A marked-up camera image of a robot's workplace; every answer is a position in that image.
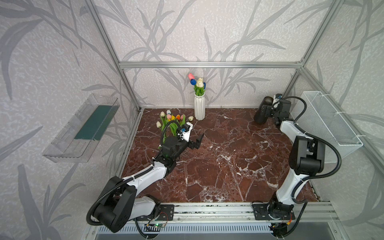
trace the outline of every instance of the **wallpaper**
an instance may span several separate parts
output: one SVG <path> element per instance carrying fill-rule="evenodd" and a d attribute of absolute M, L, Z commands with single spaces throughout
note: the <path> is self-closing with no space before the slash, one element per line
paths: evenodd
<path fill-rule="evenodd" d="M 300 76 L 289 96 L 313 91 Z M 335 163 L 325 164 L 323 173 Z M 350 240 L 379 240 L 384 234 L 384 177 L 361 149 L 343 159 L 341 169 L 333 176 L 311 180 L 322 201 L 331 201 Z"/>
<path fill-rule="evenodd" d="M 95 0 L 120 61 L 300 61 L 331 0 Z M 293 69 L 125 69 L 140 105 L 192 107 L 187 75 L 208 107 L 255 107 Z"/>
<path fill-rule="evenodd" d="M 188 74 L 206 82 L 207 107 L 257 107 L 265 96 L 282 93 L 294 69 L 132 69 L 127 79 L 140 105 L 148 107 L 194 106 L 194 89 Z"/>
<path fill-rule="evenodd" d="M 137 111 L 82 1 L 0 0 L 0 239 L 79 239 Z M 88 163 L 43 150 L 91 93 L 120 108 Z"/>
<path fill-rule="evenodd" d="M 120 61 L 299 61 L 331 3 L 94 2 Z"/>
<path fill-rule="evenodd" d="M 344 4 L 306 67 L 384 154 L 384 1 Z"/>
<path fill-rule="evenodd" d="M 345 1 L 306 65 L 381 152 L 383 5 L 382 0 Z M 298 81 L 296 91 L 302 86 Z M 361 149 L 343 159 L 335 175 L 313 184 L 322 200 L 331 201 L 351 240 L 382 239 L 384 176 Z"/>

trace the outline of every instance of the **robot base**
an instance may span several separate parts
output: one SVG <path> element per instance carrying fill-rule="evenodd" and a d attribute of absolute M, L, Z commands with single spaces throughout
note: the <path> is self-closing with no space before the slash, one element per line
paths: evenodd
<path fill-rule="evenodd" d="M 282 204 L 278 201 L 276 192 L 267 204 L 252 203 L 255 220 L 294 220 L 293 205 Z"/>
<path fill-rule="evenodd" d="M 160 211 L 159 212 L 164 212 L 168 216 L 168 221 L 173 220 L 173 213 L 175 211 L 175 205 L 173 204 L 161 204 L 160 205 Z M 165 214 L 159 215 L 159 217 L 156 219 L 156 221 L 167 221 L 167 216 Z M 137 217 L 138 221 L 149 221 L 152 220 L 152 216 L 141 216 Z"/>

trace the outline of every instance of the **white vase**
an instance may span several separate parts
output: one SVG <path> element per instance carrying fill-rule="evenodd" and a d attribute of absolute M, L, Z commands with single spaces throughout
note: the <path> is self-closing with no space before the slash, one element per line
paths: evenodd
<path fill-rule="evenodd" d="M 205 93 L 202 96 L 196 96 L 195 94 L 195 118 L 197 120 L 203 120 L 205 118 Z"/>

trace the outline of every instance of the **black cylindrical object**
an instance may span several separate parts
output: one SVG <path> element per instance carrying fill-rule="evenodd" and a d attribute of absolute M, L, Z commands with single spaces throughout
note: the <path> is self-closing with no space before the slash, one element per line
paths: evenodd
<path fill-rule="evenodd" d="M 265 110 L 267 106 L 272 106 L 273 98 L 265 97 L 263 101 L 260 103 L 259 108 L 257 109 L 255 116 L 253 117 L 254 121 L 260 124 L 264 124 L 268 117 L 265 116 Z"/>

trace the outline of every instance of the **tulip bouquet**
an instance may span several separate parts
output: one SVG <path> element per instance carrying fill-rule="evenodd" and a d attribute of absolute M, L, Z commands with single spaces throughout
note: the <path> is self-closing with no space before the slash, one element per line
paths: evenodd
<path fill-rule="evenodd" d="M 194 85 L 194 90 L 196 96 L 203 96 L 205 92 L 205 83 L 203 83 L 203 79 L 199 78 L 197 81 L 192 73 L 188 74 L 189 82 Z"/>
<path fill-rule="evenodd" d="M 171 111 L 170 110 L 167 110 L 167 114 L 165 112 L 161 112 L 160 113 L 160 119 L 161 119 L 161 122 L 157 122 L 156 123 L 156 127 L 160 129 L 160 131 L 162 132 L 165 128 L 165 126 L 167 125 L 168 122 L 172 121 L 172 120 L 175 120 L 177 121 L 180 126 L 184 125 L 185 124 L 185 115 L 177 115 L 177 116 L 173 116 Z M 189 121 L 192 121 L 193 120 L 193 117 L 190 116 L 188 118 Z M 169 125 L 169 128 L 171 130 L 171 133 L 173 136 L 176 136 L 177 135 L 177 125 L 175 123 L 171 123 Z M 165 142 L 165 140 L 167 139 L 167 136 L 166 134 L 164 135 L 164 139 L 163 139 L 163 143 Z"/>

